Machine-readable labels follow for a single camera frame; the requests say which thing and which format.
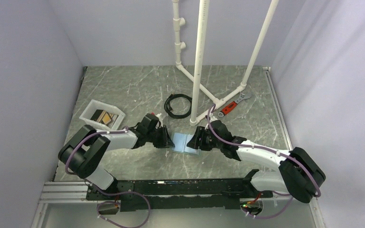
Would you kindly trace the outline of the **green card holder wallet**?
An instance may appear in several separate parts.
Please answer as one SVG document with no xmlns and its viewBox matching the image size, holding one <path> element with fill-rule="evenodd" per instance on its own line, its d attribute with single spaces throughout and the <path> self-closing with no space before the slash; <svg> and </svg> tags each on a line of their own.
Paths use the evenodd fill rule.
<svg viewBox="0 0 365 228">
<path fill-rule="evenodd" d="M 172 142 L 174 147 L 171 148 L 173 152 L 187 154 L 187 155 L 200 155 L 201 151 L 192 149 L 187 146 L 187 143 L 193 138 L 192 134 L 185 133 L 173 133 Z"/>
</svg>

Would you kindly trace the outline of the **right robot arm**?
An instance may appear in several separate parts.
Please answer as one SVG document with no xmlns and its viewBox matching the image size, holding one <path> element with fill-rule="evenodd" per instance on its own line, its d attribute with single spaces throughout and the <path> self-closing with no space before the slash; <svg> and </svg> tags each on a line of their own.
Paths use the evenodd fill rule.
<svg viewBox="0 0 365 228">
<path fill-rule="evenodd" d="M 248 197 L 269 191 L 309 203 L 313 197 L 321 196 L 320 187 L 326 180 L 324 172 L 304 149 L 280 150 L 256 144 L 232 135 L 220 120 L 212 121 L 208 127 L 198 126 L 187 147 L 202 151 L 219 149 L 229 159 L 269 168 L 270 171 L 253 169 L 243 178 L 243 192 Z"/>
</svg>

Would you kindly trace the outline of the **gold VIP card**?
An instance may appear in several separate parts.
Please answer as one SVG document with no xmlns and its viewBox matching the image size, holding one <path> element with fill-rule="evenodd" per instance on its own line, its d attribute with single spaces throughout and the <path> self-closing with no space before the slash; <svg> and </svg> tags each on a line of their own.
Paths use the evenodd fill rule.
<svg viewBox="0 0 365 228">
<path fill-rule="evenodd" d="M 109 125 L 110 123 L 113 122 L 113 114 L 110 114 L 110 113 L 107 113 L 107 112 L 104 112 L 102 115 L 101 115 L 101 119 L 100 119 L 100 123 L 101 124 L 104 124 L 104 125 Z"/>
</svg>

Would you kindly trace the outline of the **white plastic card tray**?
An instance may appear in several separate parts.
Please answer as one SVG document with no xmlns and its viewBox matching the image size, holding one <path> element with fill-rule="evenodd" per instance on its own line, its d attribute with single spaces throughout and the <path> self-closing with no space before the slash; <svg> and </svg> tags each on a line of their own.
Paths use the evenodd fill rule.
<svg viewBox="0 0 365 228">
<path fill-rule="evenodd" d="M 79 119 L 98 130 L 116 131 L 125 113 L 118 107 L 97 100 L 91 100 Z"/>
</svg>

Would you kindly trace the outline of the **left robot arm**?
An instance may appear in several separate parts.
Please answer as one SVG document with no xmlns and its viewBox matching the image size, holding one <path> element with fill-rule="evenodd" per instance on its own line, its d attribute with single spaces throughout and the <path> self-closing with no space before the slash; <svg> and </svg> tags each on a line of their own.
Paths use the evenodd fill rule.
<svg viewBox="0 0 365 228">
<path fill-rule="evenodd" d="M 155 148 L 174 147 L 167 127 L 152 114 L 146 114 L 133 127 L 122 130 L 101 131 L 84 125 L 62 147 L 58 159 L 65 165 L 65 172 L 76 175 L 99 189 L 105 199 L 112 199 L 118 193 L 118 181 L 100 162 L 107 151 L 137 149 L 151 143 Z"/>
</svg>

